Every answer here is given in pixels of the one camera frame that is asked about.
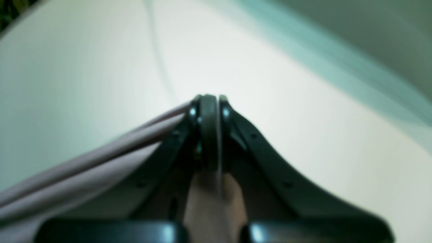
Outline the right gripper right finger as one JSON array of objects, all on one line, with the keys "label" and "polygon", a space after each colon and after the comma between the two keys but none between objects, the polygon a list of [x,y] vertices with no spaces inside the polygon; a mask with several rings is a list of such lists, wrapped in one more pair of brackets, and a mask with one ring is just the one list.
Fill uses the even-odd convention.
[{"label": "right gripper right finger", "polygon": [[242,191],[240,243],[393,243],[385,220],[326,191],[219,97],[221,167]]}]

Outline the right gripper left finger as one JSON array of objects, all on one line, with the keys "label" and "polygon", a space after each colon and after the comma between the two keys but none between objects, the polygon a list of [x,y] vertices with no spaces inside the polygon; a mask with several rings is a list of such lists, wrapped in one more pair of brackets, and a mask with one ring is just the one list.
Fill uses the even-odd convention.
[{"label": "right gripper left finger", "polygon": [[113,189],[71,216],[46,221],[37,243],[188,243],[183,225],[193,175],[218,166],[217,98],[198,95],[156,151]]}]

